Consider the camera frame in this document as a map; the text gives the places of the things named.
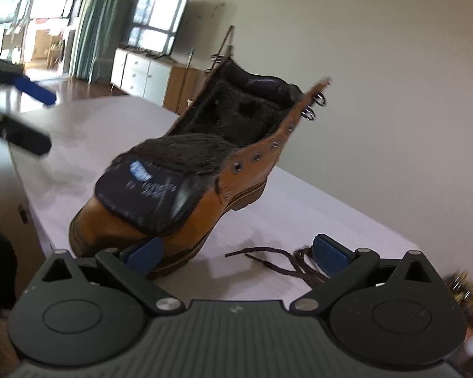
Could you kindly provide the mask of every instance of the tabletop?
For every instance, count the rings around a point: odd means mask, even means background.
[[[130,147],[168,131],[178,115],[142,98],[80,100],[18,115],[48,132],[51,152],[34,157],[11,145],[11,156],[29,200],[44,251],[68,249],[68,225],[93,193],[111,160]],[[310,184],[275,167],[263,195],[217,223],[188,264],[155,282],[189,302],[199,299],[270,300],[289,304],[310,288],[244,255],[225,253],[251,246],[289,252],[325,233],[351,250],[369,247],[381,257],[401,258],[417,245]],[[257,256],[289,268],[279,254]]]

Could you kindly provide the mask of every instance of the boot welt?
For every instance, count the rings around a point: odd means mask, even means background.
[[[228,210],[240,210],[243,209],[245,206],[255,202],[257,199],[260,198],[261,194],[265,189],[267,179],[263,182],[259,183],[256,186],[253,186],[247,189],[245,192],[237,194],[231,201],[228,203],[225,211],[222,213],[225,214]],[[70,245],[75,247],[74,253],[78,255],[78,252],[87,251],[90,249],[91,244],[82,237],[80,232],[77,231],[76,223],[77,218],[79,216],[79,212],[75,215],[75,217],[70,222],[69,230],[68,230],[68,237],[70,241]],[[184,266],[189,260],[191,260],[200,249],[203,247],[205,241],[207,240],[208,236],[212,232],[214,227],[210,229],[200,240],[198,240],[193,247],[190,249],[186,249],[177,253],[175,255],[171,255],[169,257],[164,257],[157,267],[155,267],[152,271],[147,274],[146,278],[148,280],[155,280],[158,277],[167,276],[171,272],[179,269],[180,267]]]

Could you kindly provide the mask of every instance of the wall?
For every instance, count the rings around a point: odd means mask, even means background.
[[[473,272],[473,0],[191,0],[175,55],[206,67],[226,28],[254,73],[328,107],[280,167]]]

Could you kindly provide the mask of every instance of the boot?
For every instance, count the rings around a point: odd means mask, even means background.
[[[117,156],[95,193],[72,219],[77,256],[126,249],[154,239],[169,274],[194,257],[219,218],[263,193],[289,135],[312,105],[325,105],[330,79],[307,94],[276,77],[252,75],[228,55],[211,71],[192,105],[163,137]]]

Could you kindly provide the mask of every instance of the tv stand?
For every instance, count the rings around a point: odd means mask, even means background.
[[[170,57],[154,59],[145,52],[117,48],[110,82],[127,94],[181,114],[202,74]]]

